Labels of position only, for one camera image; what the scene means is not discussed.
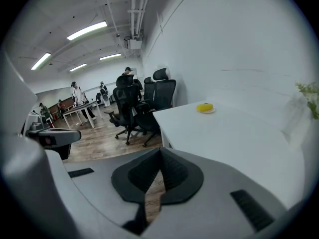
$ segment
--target ceiling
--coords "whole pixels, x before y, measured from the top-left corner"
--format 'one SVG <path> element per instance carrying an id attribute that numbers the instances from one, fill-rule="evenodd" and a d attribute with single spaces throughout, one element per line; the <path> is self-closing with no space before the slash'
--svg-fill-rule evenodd
<path id="1" fill-rule="evenodd" d="M 138 56 L 124 47 L 124 37 L 130 35 L 128 10 L 131 0 L 109 0 L 120 37 L 116 37 L 107 0 L 30 0 L 17 17 L 4 43 L 13 65 L 27 82 L 48 73 L 68 74 L 83 63 L 92 66 L 102 56 L 115 53 L 123 57 Z M 107 27 L 95 30 L 74 41 L 67 36 L 90 25 L 106 21 Z M 32 66 L 46 53 L 49 59 L 40 68 Z"/>

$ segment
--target fluorescent light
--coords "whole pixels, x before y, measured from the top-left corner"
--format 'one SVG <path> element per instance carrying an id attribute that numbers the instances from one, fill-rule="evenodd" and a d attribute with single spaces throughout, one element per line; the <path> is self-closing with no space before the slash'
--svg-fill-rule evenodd
<path id="1" fill-rule="evenodd" d="M 71 69 L 71 70 L 70 70 L 70 72 L 72 72 L 72 71 L 74 71 L 74 70 L 76 70 L 76 69 L 79 69 L 79 68 L 81 68 L 81 67 L 84 67 L 84 66 L 86 66 L 86 64 L 83 64 L 83 65 L 77 66 L 76 68 Z"/>
<path id="2" fill-rule="evenodd" d="M 43 57 L 40 58 L 40 60 L 38 62 L 36 62 L 36 64 L 31 68 L 31 70 L 35 70 L 39 65 L 41 65 L 43 63 L 44 60 L 47 59 L 47 57 L 51 56 L 50 53 L 46 53 Z"/>
<path id="3" fill-rule="evenodd" d="M 73 39 L 75 39 L 75 38 L 77 38 L 77 37 L 79 37 L 79 36 L 81 36 L 81 35 L 83 35 L 83 34 L 86 34 L 86 33 L 88 33 L 88 32 L 91 32 L 91 31 L 93 31 L 93 30 L 96 30 L 96 29 L 99 29 L 99 28 L 105 27 L 105 26 L 107 26 L 106 22 L 105 22 L 105 21 L 102 21 L 101 23 L 97 23 L 97 24 L 95 24 L 95 25 L 92 25 L 92 26 L 89 26 L 89 27 L 87 27 L 87 28 L 84 28 L 84 29 L 82 29 L 82 30 L 80 30 L 80 31 L 78 31 L 78 32 L 76 32 L 76 33 L 74 33 L 74 34 L 71 34 L 71 35 L 68 37 L 68 39 L 69 39 L 69 40 L 73 40 Z"/>
<path id="4" fill-rule="evenodd" d="M 121 54 L 115 54 L 115 55 L 111 55 L 111 56 L 100 58 L 100 60 L 103 60 L 103 59 L 106 59 L 106 58 L 113 58 L 113 57 L 117 57 L 117 56 L 120 56 L 120 55 Z"/>

